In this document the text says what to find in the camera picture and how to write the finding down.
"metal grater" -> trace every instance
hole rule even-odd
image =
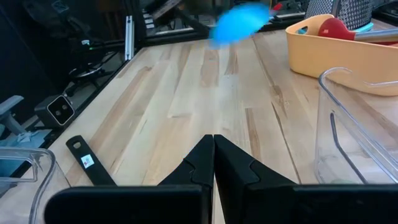
[[[310,0],[305,18],[337,14],[349,30],[354,30],[370,23],[372,9],[372,0]]]

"clear plastic container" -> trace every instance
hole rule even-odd
[[[386,95],[398,82],[367,83],[360,74],[332,68],[319,77],[319,84],[315,157],[319,182],[396,183],[398,96]]]
[[[28,161],[21,178],[0,177],[0,223],[44,223],[48,199],[69,183],[51,151],[0,147],[1,160]]]

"black chair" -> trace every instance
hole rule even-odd
[[[69,81],[74,85],[65,90],[68,96],[73,96],[76,90],[87,83],[99,88],[96,79],[110,75],[103,69],[107,51],[101,39],[90,35],[91,28],[73,17],[69,7],[62,1],[25,0],[24,9],[34,21],[44,26],[51,37],[67,39],[70,45],[73,68],[69,74]],[[100,46],[93,54],[91,46]]]

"yellow plastic bin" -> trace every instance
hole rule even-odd
[[[363,83],[352,82],[344,75],[333,81],[356,90],[382,96],[398,95],[398,47],[319,37],[322,23],[333,17],[329,14],[310,17],[286,28],[290,68],[304,75],[318,78],[325,70],[345,67],[359,74]],[[298,30],[307,28],[305,34]],[[368,88],[369,83],[385,88]]]

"wooden table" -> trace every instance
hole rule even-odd
[[[222,134],[294,182],[317,183],[319,87],[287,54],[284,30],[219,50],[208,40],[142,49],[50,150],[72,185],[91,185],[65,145],[78,134],[118,185],[156,185],[204,134]]]

